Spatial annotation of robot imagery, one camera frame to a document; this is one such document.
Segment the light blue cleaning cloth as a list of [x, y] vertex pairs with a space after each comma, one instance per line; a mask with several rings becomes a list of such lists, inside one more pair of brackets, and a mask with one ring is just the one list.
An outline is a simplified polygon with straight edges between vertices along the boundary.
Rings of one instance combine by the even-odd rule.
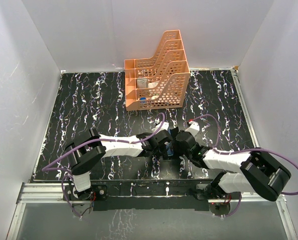
[[167, 155], [168, 156], [172, 156], [173, 155], [173, 150], [172, 150], [172, 144], [169, 143], [167, 146], [166, 146], [166, 152], [167, 152]]

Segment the black sunglasses case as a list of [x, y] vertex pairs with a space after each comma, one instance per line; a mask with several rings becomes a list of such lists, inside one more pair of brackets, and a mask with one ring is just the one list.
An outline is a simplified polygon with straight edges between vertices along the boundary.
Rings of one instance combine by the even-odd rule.
[[173, 145], [174, 145], [175, 138], [176, 138], [177, 134], [179, 133], [179, 126], [177, 126], [175, 128], [170, 128], [168, 130], [168, 132], [171, 135], [172, 140], [168, 143], [165, 143], [166, 154], [168, 157], [172, 157], [174, 155]]

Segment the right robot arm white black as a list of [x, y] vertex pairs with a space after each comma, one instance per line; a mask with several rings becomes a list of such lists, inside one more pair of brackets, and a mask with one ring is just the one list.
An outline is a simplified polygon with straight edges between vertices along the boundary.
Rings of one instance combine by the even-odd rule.
[[262, 148], [236, 153], [199, 145], [194, 136], [181, 131], [173, 141], [175, 154], [196, 167], [222, 172], [206, 191], [221, 199], [229, 193], [256, 193], [274, 202], [291, 178], [290, 171]]

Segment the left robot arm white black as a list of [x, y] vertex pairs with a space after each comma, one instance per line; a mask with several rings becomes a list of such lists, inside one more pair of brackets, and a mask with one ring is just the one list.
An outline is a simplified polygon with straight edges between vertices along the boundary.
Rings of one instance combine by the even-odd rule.
[[167, 156], [167, 145], [171, 143], [171, 134], [163, 129], [152, 135], [148, 132], [129, 137], [113, 137], [99, 134], [90, 129], [79, 135], [65, 147], [65, 153], [79, 145], [80, 148], [67, 155], [71, 166], [74, 187], [71, 193], [79, 200], [91, 196], [91, 169], [106, 157], [156, 157]]

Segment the blue cap in organizer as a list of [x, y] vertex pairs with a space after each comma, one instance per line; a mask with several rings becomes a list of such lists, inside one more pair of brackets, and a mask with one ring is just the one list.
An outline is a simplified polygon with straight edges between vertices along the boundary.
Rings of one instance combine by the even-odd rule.
[[145, 104], [146, 103], [146, 98], [145, 97], [141, 97], [140, 98], [140, 104]]

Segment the white paper in organizer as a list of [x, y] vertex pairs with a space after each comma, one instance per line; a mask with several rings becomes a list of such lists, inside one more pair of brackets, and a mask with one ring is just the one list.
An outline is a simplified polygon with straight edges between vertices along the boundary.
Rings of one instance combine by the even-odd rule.
[[149, 93], [152, 95], [159, 95], [163, 90], [163, 84], [160, 84], [159, 81], [148, 83]]

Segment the orange plastic file organizer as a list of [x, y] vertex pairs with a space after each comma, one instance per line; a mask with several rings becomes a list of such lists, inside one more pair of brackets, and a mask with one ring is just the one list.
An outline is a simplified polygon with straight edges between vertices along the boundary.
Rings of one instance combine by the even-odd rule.
[[190, 70], [180, 30], [167, 30], [150, 58], [124, 60], [127, 111], [180, 108]]

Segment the grey packet in organizer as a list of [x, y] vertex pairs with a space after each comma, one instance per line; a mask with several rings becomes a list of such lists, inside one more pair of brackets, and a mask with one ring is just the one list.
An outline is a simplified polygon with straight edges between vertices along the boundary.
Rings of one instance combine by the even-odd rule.
[[148, 87], [149, 80], [147, 78], [137, 78], [136, 85], [138, 89], [145, 89]]

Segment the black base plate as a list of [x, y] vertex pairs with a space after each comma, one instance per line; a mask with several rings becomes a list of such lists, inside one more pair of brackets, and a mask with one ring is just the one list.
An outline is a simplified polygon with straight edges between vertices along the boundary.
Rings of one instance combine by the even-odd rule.
[[239, 198], [238, 193], [216, 196], [204, 195], [208, 180], [108, 180], [92, 181], [91, 188], [78, 193], [72, 181], [65, 186], [65, 193], [74, 206], [87, 203], [94, 211], [109, 210], [172, 210], [193, 209], [208, 211], [213, 203], [230, 204]]

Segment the aluminium frame rail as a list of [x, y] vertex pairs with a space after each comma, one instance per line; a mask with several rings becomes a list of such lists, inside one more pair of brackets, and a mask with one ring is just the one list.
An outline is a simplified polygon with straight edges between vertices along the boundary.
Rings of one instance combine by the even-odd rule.
[[93, 181], [22, 186], [10, 240], [294, 240], [278, 186], [246, 181]]

